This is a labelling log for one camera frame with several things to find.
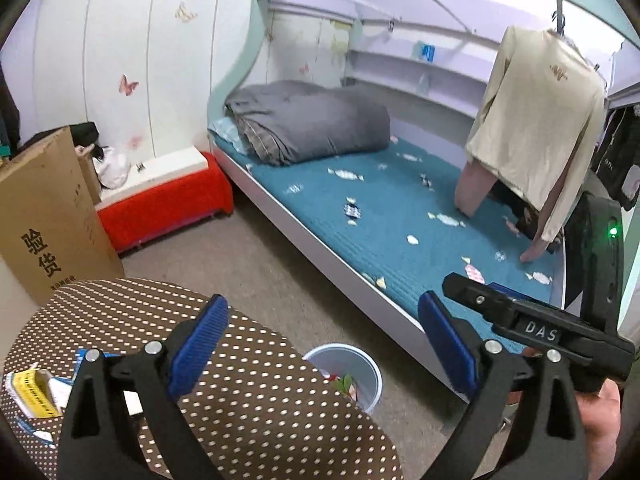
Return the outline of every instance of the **hand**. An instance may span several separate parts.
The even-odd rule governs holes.
[[[620,391],[606,379],[596,394],[576,394],[582,424],[587,435],[589,480],[598,480],[613,464],[620,433]]]

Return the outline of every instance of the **brown tablecloth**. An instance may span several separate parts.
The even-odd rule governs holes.
[[[25,325],[4,369],[38,363],[71,378],[79,348],[137,352],[197,316],[208,299],[151,280],[76,282],[57,290]],[[285,337],[234,308],[211,361],[179,405],[225,478],[403,480],[396,446],[369,415],[335,391]],[[24,449],[54,480],[57,450],[18,427],[16,417],[24,416],[5,391],[0,407]],[[28,422],[58,442],[62,417]],[[138,437],[149,467],[170,478],[144,422]]]

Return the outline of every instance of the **gray comforter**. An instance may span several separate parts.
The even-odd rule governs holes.
[[[274,166],[389,144],[386,107],[354,87],[279,81],[239,89],[226,105],[260,160]]]

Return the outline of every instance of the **das logo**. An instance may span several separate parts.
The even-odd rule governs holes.
[[[535,337],[545,339],[549,342],[555,341],[558,336],[558,330],[555,328],[548,329],[548,327],[543,324],[536,324],[535,321],[529,321],[524,331],[527,334],[533,334]]]

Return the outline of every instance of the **trash can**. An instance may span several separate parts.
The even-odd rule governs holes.
[[[382,395],[382,375],[376,362],[355,346],[329,343],[309,351],[305,357],[321,373],[353,378],[358,396],[357,403],[365,413],[371,414]]]

